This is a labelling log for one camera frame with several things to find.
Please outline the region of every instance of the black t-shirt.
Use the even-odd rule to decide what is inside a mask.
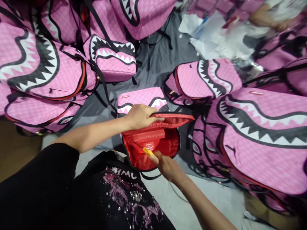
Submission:
[[[56,143],[0,183],[0,229],[175,229],[113,151],[76,178],[79,153]]]

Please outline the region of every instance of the hand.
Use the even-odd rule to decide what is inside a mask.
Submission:
[[[135,104],[124,117],[129,130],[137,130],[150,126],[155,121],[164,121],[164,118],[150,117],[152,113],[158,112],[156,108],[144,104]]]
[[[288,27],[291,26],[292,24],[292,19],[289,19],[289,20],[285,20],[285,21],[282,21],[280,23],[277,23],[275,29],[279,32],[282,32],[284,31],[285,29],[287,29]]]
[[[151,156],[151,160],[155,162],[160,170],[160,173],[170,182],[176,186],[185,178],[187,175],[182,171],[180,166],[169,156],[164,156],[160,151],[154,152],[155,156]]]

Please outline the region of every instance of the yellow utility knife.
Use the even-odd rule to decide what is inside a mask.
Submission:
[[[149,159],[150,159],[151,155],[154,155],[153,152],[146,149],[146,147],[142,148],[142,146],[140,146],[139,144],[137,144],[137,143],[135,143],[135,144],[138,145],[144,151],[144,153],[148,156]]]

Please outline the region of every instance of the cardboard box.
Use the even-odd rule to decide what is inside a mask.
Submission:
[[[16,125],[0,118],[0,182],[18,172],[41,149],[42,136],[26,137],[16,131]]]
[[[299,218],[283,216],[268,209],[259,199],[249,193],[244,193],[245,209],[255,217],[269,223],[279,230],[300,229]]]

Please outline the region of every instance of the label tag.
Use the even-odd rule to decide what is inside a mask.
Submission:
[[[145,143],[144,144],[144,148],[150,150],[150,151],[153,151],[154,149],[154,143],[153,142],[149,142],[149,143]]]

